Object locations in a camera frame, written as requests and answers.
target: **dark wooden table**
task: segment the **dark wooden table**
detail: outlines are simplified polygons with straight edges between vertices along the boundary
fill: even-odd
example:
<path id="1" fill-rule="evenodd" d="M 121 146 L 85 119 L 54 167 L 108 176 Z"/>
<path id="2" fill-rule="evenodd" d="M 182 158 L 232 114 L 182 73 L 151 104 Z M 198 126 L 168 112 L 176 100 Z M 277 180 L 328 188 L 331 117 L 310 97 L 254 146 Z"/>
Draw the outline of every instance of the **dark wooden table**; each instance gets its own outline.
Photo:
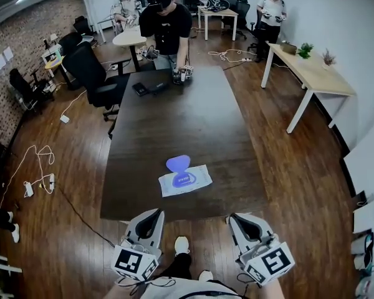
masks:
<path id="1" fill-rule="evenodd" d="M 251 139 L 233 91 L 220 67 L 195 69 L 191 85 L 139 97 L 132 85 L 169 82 L 170 71 L 131 74 L 108 156 L 101 217 L 130 220 L 149 209 L 167 221 L 247 212 L 267 205 Z M 163 198 L 158 178 L 166 160 L 191 157 L 206 164 L 213 183 Z"/>

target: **brick wall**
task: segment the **brick wall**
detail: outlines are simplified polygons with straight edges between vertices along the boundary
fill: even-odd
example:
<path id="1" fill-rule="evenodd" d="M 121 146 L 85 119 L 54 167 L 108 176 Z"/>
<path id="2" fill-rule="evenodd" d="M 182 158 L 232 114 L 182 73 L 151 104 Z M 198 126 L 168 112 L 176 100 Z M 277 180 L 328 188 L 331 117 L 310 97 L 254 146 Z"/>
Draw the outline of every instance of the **brick wall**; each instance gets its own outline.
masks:
<path id="1" fill-rule="evenodd" d="M 45 51 L 43 39 L 50 41 L 74 31 L 76 17 L 87 12 L 83 0 L 46 0 L 18 12 L 0 23 L 0 54 L 11 47 L 14 57 L 0 70 L 0 142 L 8 145 L 23 114 L 23 107 L 9 91 L 9 72 L 17 68 L 27 81 L 35 69 L 38 78 L 49 78 L 41 55 Z"/>

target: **black phone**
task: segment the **black phone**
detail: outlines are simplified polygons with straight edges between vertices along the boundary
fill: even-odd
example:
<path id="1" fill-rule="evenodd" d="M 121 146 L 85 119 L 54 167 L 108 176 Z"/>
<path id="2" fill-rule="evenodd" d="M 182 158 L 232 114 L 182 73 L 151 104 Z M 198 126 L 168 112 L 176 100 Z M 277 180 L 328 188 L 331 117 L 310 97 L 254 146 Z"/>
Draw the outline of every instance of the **black phone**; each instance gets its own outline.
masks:
<path id="1" fill-rule="evenodd" d="M 146 95 L 146 94 L 149 93 L 147 88 L 140 82 L 134 84 L 133 89 L 134 89 L 134 91 L 136 91 L 136 93 L 139 97 L 142 97 L 143 95 Z"/>

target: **wooden floor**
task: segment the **wooden floor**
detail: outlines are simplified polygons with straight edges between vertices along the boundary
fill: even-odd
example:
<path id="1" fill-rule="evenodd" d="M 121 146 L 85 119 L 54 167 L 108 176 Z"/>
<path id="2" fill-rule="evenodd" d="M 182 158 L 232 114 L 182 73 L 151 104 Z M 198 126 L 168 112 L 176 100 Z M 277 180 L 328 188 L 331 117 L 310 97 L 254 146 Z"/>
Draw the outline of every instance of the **wooden floor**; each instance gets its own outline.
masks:
<path id="1" fill-rule="evenodd" d="M 106 34 L 111 41 L 112 33 Z M 227 68 L 233 64 L 208 55 L 208 51 L 244 50 L 249 43 L 250 37 L 246 42 L 233 42 L 230 35 L 221 36 L 219 31 L 210 31 L 205 41 L 200 32 L 191 40 L 191 65 Z M 101 62 L 130 56 L 128 49 L 110 42 L 97 47 L 95 53 Z M 267 220 L 288 243 L 296 261 L 280 279 L 285 297 L 353 298 L 358 282 L 350 255 L 353 201 L 338 163 L 341 149 L 313 103 L 294 132 L 286 133 L 304 91 L 287 69 L 278 67 L 272 69 L 263 90 L 260 83 L 265 64 L 245 63 L 225 74 L 249 129 L 269 200 L 255 215 Z M 133 64 L 128 65 L 126 71 L 133 70 Z M 15 212 L 14 219 L 21 227 L 19 244 L 12 242 L 10 233 L 0 231 L 0 254 L 24 271 L 12 275 L 11 291 L 20 298 L 102 298 L 116 277 L 110 270 L 111 246 L 81 223 L 59 191 L 61 187 L 95 230 L 113 243 L 120 241 L 125 224 L 99 218 L 110 148 L 110 123 L 104 122 L 103 109 L 89 105 L 83 95 L 66 112 L 70 122 L 65 125 L 59 120 L 82 91 L 62 87 L 43 115 L 27 119 L 12 147 L 7 181 L 31 145 L 38 149 L 49 145 L 55 153 L 52 166 L 42 157 L 44 172 L 55 174 L 53 194 L 35 185 L 35 194 L 23 198 L 23 182 L 40 176 L 37 157 L 30 151 L 3 203 L 3 208 Z M 21 210 L 15 210 L 14 201 Z M 243 292 L 244 285 L 236 280 L 240 272 L 234 262 L 237 250 L 223 218 L 165 225 L 162 267 L 171 262 L 178 235 L 186 235 L 190 241 L 194 278 L 210 269 L 217 279 Z M 249 287 L 248 296 L 257 298 L 255 285 Z"/>

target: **white sneaker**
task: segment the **white sneaker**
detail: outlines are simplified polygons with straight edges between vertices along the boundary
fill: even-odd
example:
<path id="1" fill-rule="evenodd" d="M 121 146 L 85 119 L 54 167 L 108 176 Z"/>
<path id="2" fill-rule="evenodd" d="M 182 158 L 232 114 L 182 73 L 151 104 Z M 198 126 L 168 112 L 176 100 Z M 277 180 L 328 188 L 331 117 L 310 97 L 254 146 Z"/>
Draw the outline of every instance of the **white sneaker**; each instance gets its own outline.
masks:
<path id="1" fill-rule="evenodd" d="M 14 225 L 15 225 L 15 230 L 11 234 L 12 234 L 12 238 L 14 239 L 14 242 L 17 243 L 19 242 L 19 225 L 18 224 L 14 224 Z"/>
<path id="2" fill-rule="evenodd" d="M 204 270 L 199 275 L 198 280 L 200 282 L 207 282 L 209 280 L 213 280 L 213 273 L 211 273 L 209 270 Z"/>
<path id="3" fill-rule="evenodd" d="M 185 236 L 177 237 L 175 241 L 176 256 L 179 254 L 189 254 L 188 239 Z"/>

